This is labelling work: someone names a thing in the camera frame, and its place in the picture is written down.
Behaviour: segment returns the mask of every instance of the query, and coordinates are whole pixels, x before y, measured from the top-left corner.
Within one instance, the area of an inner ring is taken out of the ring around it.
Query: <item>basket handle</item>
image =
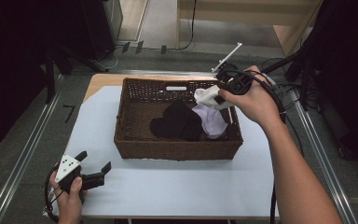
[[[187,81],[175,81],[170,83],[165,83],[166,91],[187,91],[188,82]]]

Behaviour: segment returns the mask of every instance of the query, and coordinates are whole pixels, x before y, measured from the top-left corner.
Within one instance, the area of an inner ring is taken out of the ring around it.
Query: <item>hand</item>
[[[59,223],[78,224],[81,221],[82,203],[79,198],[79,191],[82,186],[81,177],[75,178],[72,182],[70,194],[65,191],[62,193],[59,184],[55,181],[57,171],[53,172],[49,183],[55,188],[54,191],[57,198],[57,204],[60,211]]]
[[[260,72],[256,66],[253,65],[245,71],[247,70],[261,81],[268,83],[265,77],[252,72]],[[251,89],[244,95],[234,95],[225,90],[220,90],[219,95],[236,105],[248,119],[258,123],[262,128],[266,128],[272,121],[281,120],[275,102],[256,81],[252,82]]]

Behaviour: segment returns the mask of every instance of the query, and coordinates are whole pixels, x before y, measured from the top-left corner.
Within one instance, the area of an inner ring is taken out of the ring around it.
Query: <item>wicker basket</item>
[[[163,81],[125,78],[121,92],[115,132],[115,144],[123,159],[163,159],[174,161],[232,160],[242,145],[242,136],[235,108],[221,110],[228,124],[226,137],[199,141],[156,137],[150,121],[161,118],[173,101],[182,99],[192,108],[194,92],[217,84],[213,80]]]

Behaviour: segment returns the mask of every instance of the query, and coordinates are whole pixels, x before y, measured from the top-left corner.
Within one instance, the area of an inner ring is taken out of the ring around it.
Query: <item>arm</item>
[[[255,66],[249,69],[258,71]],[[281,122],[277,106],[263,88],[254,81],[244,95],[224,90],[219,94],[258,123],[266,134],[282,223],[341,223],[336,207],[302,158]]]

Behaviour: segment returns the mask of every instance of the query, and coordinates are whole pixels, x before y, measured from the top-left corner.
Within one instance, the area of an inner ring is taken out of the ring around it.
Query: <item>black cloth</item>
[[[163,118],[152,119],[150,129],[158,137],[180,137],[189,141],[199,140],[202,133],[200,116],[183,101],[175,101],[163,113]]]

